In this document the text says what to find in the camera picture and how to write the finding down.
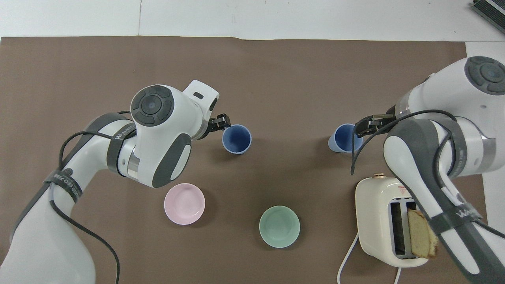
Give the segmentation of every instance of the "green bowl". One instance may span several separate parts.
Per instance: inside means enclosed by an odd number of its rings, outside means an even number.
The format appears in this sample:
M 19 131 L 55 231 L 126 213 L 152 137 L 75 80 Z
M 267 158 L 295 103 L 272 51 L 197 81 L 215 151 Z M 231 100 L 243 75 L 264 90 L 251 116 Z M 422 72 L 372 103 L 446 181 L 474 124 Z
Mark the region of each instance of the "green bowl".
M 285 248 L 296 241 L 300 234 L 300 221 L 293 210 L 274 206 L 263 213 L 260 219 L 260 235 L 274 248 Z

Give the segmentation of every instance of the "blue cup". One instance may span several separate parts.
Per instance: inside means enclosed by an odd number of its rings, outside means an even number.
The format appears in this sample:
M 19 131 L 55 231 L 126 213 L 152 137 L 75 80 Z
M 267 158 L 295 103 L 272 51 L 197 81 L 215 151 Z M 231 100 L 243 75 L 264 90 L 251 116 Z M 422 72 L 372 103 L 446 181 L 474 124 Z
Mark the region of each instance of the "blue cup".
M 247 127 L 240 124 L 233 124 L 223 132 L 223 146 L 233 154 L 241 155 L 249 149 L 253 137 Z
M 354 124 L 345 123 L 337 127 L 335 132 L 328 140 L 328 147 L 334 152 L 338 153 L 351 153 L 352 152 L 352 135 Z M 357 150 L 363 144 L 363 138 L 358 138 L 354 134 L 354 149 Z

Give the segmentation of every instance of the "white cable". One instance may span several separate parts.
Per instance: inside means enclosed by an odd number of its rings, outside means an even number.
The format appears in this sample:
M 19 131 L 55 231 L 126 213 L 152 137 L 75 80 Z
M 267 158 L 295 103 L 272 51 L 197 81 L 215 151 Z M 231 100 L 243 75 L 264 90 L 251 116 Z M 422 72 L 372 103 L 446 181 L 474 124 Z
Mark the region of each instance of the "white cable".
M 359 233 L 356 234 L 356 238 L 354 238 L 352 245 L 350 246 L 349 250 L 347 251 L 347 254 L 344 257 L 344 260 L 342 260 L 342 264 L 340 265 L 340 268 L 338 269 L 338 273 L 337 273 L 337 283 L 338 284 L 340 284 L 340 274 L 342 274 L 342 269 L 344 268 L 344 265 L 347 262 L 347 259 L 349 258 L 349 255 L 352 252 L 352 249 L 354 248 L 354 246 L 356 245 L 356 242 L 358 241 L 358 236 L 359 236 Z
M 400 279 L 400 272 L 401 272 L 401 267 L 399 267 L 398 271 L 396 272 L 396 278 L 394 279 L 394 284 L 398 284 L 398 280 Z

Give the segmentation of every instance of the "brown tabletop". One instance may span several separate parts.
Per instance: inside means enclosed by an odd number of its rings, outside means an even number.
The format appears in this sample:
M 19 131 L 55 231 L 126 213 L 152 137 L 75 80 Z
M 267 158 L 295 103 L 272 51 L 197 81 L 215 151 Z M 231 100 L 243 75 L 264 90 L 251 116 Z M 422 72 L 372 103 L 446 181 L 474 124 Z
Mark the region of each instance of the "brown tabletop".
M 18 215 L 57 166 L 62 142 L 95 117 L 129 109 L 135 93 L 162 83 L 180 90 L 200 80 L 221 97 L 214 114 L 252 133 L 244 155 L 225 151 L 221 132 L 194 142 L 181 176 L 153 189 L 103 171 L 72 217 L 117 251 L 120 283 L 336 283 L 357 232 L 356 184 L 376 172 L 391 176 L 383 136 L 362 152 L 354 176 L 350 154 L 327 140 L 342 123 L 384 113 L 429 74 L 466 56 L 458 42 L 235 38 L 2 38 L 0 44 L 0 261 Z M 188 182 L 204 193 L 196 223 L 180 226 L 163 200 Z M 481 176 L 456 180 L 485 213 Z M 286 249 L 263 242 L 261 214 L 291 208 L 298 240 Z M 109 251 L 77 232 L 112 283 Z M 342 283 L 393 283 L 396 268 L 357 246 Z M 444 248 L 427 264 L 404 269 L 399 283 L 466 283 Z

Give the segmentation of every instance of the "bread slice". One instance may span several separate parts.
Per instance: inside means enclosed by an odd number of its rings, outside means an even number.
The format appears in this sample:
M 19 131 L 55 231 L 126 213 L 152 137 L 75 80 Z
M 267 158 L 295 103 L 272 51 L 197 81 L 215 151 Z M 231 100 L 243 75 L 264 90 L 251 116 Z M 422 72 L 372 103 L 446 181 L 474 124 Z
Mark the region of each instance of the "bread slice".
M 419 210 L 408 209 L 409 230 L 412 254 L 423 258 L 435 258 L 438 238 L 428 225 L 428 221 Z

